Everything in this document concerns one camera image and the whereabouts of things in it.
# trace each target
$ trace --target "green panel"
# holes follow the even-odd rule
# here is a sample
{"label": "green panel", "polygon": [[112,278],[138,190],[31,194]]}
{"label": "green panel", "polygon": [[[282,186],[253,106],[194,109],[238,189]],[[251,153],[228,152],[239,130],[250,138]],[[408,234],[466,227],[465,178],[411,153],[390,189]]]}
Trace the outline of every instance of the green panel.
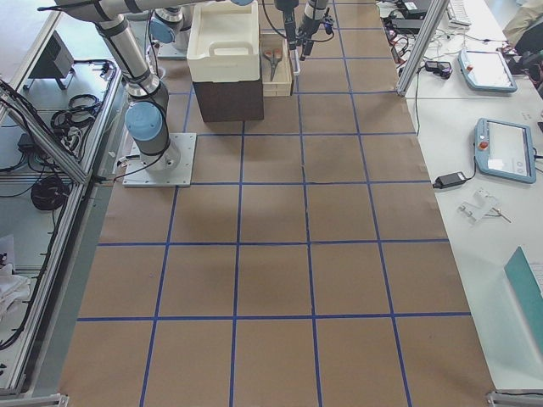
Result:
{"label": "green panel", "polygon": [[506,274],[523,308],[534,339],[543,352],[543,297],[521,248],[506,265]]}

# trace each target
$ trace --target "power adapter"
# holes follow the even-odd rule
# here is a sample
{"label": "power adapter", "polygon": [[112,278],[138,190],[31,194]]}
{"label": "power adapter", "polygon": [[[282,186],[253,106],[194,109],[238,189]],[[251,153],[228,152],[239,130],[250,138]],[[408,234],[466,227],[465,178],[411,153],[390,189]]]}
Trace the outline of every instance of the power adapter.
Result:
{"label": "power adapter", "polygon": [[17,149],[22,153],[32,153],[36,149],[36,144],[28,133],[23,133],[20,135],[20,139],[17,142]]}
{"label": "power adapter", "polygon": [[435,189],[458,187],[465,184],[468,180],[470,180],[470,178],[467,178],[463,172],[458,171],[453,172],[452,174],[447,174],[446,176],[438,176],[435,179],[434,184],[432,184],[432,187]]}

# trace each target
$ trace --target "brown box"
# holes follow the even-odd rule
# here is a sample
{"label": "brown box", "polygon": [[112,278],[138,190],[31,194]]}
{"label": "brown box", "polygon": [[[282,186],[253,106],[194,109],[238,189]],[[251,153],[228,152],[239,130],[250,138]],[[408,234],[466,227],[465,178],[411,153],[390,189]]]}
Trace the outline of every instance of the brown box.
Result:
{"label": "brown box", "polygon": [[240,82],[193,82],[204,122],[263,120],[262,79]]}

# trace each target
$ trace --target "white table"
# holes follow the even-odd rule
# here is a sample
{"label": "white table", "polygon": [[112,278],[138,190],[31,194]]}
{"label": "white table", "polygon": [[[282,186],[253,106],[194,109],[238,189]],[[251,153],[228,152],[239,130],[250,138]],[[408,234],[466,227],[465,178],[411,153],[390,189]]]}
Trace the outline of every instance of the white table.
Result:
{"label": "white table", "polygon": [[[473,22],[468,35],[501,40],[500,27],[483,0],[466,0],[466,10]],[[463,36],[450,41],[441,39],[439,54],[471,50],[494,51],[499,42],[482,43]],[[436,49],[427,51],[435,56]],[[437,176],[463,171],[473,173],[473,133],[479,118],[505,120],[529,125],[535,147],[543,151],[543,100],[526,77],[516,78],[518,90],[511,94],[475,92],[470,89],[456,61],[453,76],[441,80],[425,71],[420,73],[418,114],[421,124],[419,141],[432,180]],[[413,123],[415,86],[413,80],[407,102]],[[464,186],[436,193],[458,270],[477,327],[490,374],[499,389],[543,388],[543,356],[538,350],[515,294],[508,283],[504,265],[518,246],[529,261],[543,260],[543,181],[529,186],[519,182],[477,174]],[[462,202],[472,202],[480,187],[500,200],[501,218],[483,219],[470,224],[458,210]]]}
{"label": "white table", "polygon": [[[31,73],[62,15],[60,12],[39,12],[40,6],[43,6],[41,0],[0,0],[2,33],[13,35],[0,42],[0,77],[16,90]],[[0,123],[6,113],[0,106]]]}
{"label": "white table", "polygon": [[[447,26],[447,17],[444,16],[437,32],[436,40],[428,46],[425,53],[426,57],[448,61],[452,64],[453,74],[447,81],[440,78],[421,72],[419,76],[418,97],[419,98],[503,98],[512,101],[519,94],[524,94],[528,90],[533,89],[532,83],[525,75],[515,76],[515,81],[518,85],[518,91],[510,93],[496,92],[478,92],[467,86],[466,80],[460,71],[460,65],[457,61],[458,52],[466,48],[470,51],[486,51],[494,52],[502,46],[506,40],[501,32],[501,28],[495,21],[494,16],[490,12],[484,0],[464,0],[464,8],[472,21],[469,30],[453,30]],[[450,34],[451,39],[448,40],[445,36]],[[481,42],[475,41],[472,38],[490,39],[496,41]],[[415,97],[415,87],[417,78],[413,82],[406,94],[407,98]]]}

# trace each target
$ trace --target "white plastic part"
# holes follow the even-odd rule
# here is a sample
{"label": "white plastic part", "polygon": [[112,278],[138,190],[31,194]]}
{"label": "white plastic part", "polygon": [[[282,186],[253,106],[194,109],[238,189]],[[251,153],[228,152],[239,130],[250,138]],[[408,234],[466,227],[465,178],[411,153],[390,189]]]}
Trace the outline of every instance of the white plastic part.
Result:
{"label": "white plastic part", "polygon": [[483,188],[478,189],[473,195],[475,204],[463,202],[458,208],[464,212],[472,223],[479,222],[486,215],[495,215],[493,213],[498,207],[498,200],[486,192]]}
{"label": "white plastic part", "polygon": [[187,61],[195,82],[258,80],[258,4],[196,4]]}

